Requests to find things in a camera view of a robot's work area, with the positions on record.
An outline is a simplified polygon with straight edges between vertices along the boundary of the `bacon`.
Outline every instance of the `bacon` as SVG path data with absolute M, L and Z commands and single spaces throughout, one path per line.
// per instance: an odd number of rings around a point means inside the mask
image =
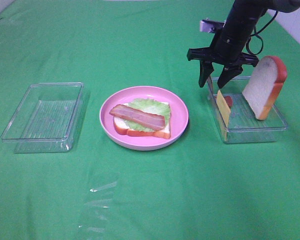
M 146 128 L 153 129 L 155 131 L 164 129 L 166 126 L 164 116 L 144 112 L 123 104 L 118 104 L 114 106 L 111 109 L 110 114 L 115 117 L 133 121 L 137 124 L 140 124 Z

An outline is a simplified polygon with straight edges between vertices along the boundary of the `toy bread slice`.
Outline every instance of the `toy bread slice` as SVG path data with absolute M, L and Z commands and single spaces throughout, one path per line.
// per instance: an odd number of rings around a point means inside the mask
M 170 132 L 170 123 L 168 122 L 167 125 L 158 131 L 139 131 L 129 128 L 129 126 L 126 124 L 125 120 L 114 116 L 113 117 L 113 126 L 115 131 L 120 135 L 128 135 L 131 137 L 157 137 L 157 138 L 163 138 L 163 139 L 169 139 L 171 137 Z
M 267 118 L 287 75 L 286 65 L 277 56 L 265 56 L 258 62 L 242 91 L 256 119 Z

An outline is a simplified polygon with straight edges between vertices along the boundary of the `lettuce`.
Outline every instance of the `lettuce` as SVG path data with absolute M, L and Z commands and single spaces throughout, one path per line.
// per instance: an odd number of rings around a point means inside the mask
M 136 98 L 128 103 L 128 106 L 134 109 L 139 109 L 145 113 L 158 114 L 164 116 L 165 125 L 170 121 L 170 106 L 151 98 Z M 154 132 L 153 129 L 144 127 L 136 122 L 124 120 L 130 129 L 143 132 Z

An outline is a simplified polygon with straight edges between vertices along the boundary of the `table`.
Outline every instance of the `table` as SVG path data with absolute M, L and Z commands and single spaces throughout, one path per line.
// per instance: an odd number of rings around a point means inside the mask
M 276 22 L 262 33 L 259 58 L 277 55 L 288 69 L 276 105 L 289 129 L 270 143 L 221 141 L 199 62 L 186 58 L 212 40 L 199 21 L 223 21 L 231 6 L 16 0 L 0 14 L 0 240 L 300 239 L 300 46 Z M 90 91 L 78 143 L 66 153 L 13 153 L 1 134 L 24 92 L 53 82 Z M 143 85 L 172 91 L 189 111 L 184 134 L 155 151 L 121 147 L 99 123 L 111 94 Z

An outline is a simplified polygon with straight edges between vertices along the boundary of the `transparent tray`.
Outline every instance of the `transparent tray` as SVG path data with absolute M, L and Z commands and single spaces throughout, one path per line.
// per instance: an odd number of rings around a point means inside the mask
M 224 97 L 230 96 L 233 101 L 227 127 L 216 102 L 219 90 L 218 78 L 209 77 L 207 80 L 208 100 L 220 137 L 224 143 L 275 142 L 281 137 L 281 133 L 288 128 L 286 120 L 275 105 L 273 105 L 266 120 L 255 118 L 254 112 L 242 95 L 249 79 L 249 76 L 235 77 L 220 89 Z
M 15 153 L 69 151 L 85 114 L 84 84 L 39 83 L 27 89 L 2 133 Z

